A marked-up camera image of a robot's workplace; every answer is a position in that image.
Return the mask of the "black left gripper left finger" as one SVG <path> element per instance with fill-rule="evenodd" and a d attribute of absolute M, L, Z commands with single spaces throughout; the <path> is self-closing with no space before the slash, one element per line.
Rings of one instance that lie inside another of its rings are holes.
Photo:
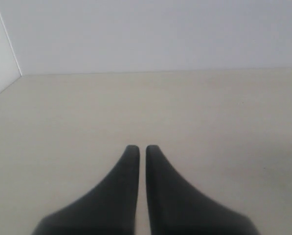
<path fill-rule="evenodd" d="M 35 235 L 133 235 L 139 148 L 128 145 L 108 175 L 87 194 L 43 218 Z"/>

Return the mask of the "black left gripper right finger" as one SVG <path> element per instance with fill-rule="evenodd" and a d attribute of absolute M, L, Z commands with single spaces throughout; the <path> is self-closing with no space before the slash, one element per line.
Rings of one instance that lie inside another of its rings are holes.
<path fill-rule="evenodd" d="M 159 146 L 146 147 L 146 190 L 153 235 L 254 235 L 251 220 L 207 197 L 170 164 Z"/>

